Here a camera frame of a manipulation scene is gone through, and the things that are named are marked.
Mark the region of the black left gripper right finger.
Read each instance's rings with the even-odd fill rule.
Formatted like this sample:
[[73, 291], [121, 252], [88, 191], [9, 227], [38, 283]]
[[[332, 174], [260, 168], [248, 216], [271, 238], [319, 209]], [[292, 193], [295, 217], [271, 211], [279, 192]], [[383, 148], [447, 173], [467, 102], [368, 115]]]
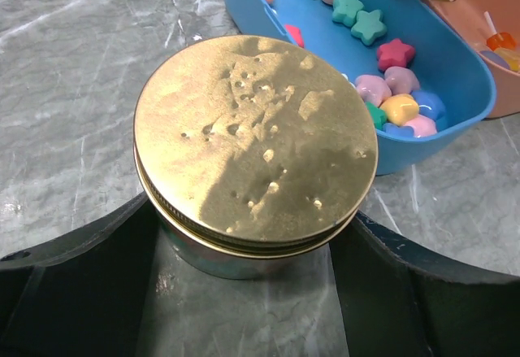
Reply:
[[517, 356], [519, 278], [450, 259], [358, 212], [330, 243], [352, 356]]

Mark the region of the gold jar lid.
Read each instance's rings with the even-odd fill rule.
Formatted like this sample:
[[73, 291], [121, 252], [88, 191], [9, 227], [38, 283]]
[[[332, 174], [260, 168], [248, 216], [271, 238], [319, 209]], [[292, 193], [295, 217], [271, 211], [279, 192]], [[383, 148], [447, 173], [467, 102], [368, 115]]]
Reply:
[[346, 78], [269, 37], [195, 43], [148, 79], [133, 123], [136, 169], [176, 232], [248, 259], [313, 250], [353, 218], [378, 142]]

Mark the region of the clear glass jar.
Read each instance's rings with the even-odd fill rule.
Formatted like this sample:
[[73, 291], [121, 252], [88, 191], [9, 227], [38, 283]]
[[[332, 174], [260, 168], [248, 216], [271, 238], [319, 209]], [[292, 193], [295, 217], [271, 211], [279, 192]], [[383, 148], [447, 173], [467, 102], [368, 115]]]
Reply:
[[225, 231], [193, 228], [175, 217], [160, 215], [159, 219], [179, 257], [205, 273], [232, 280], [280, 272], [323, 246], [337, 230], [291, 215], [238, 220]]

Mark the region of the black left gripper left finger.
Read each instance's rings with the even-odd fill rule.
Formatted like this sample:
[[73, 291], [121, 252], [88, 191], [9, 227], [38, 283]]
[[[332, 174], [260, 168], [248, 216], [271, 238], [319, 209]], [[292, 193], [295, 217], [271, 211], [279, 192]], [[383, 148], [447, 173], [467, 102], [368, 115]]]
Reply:
[[146, 194], [1, 259], [3, 356], [133, 356], [158, 236]]

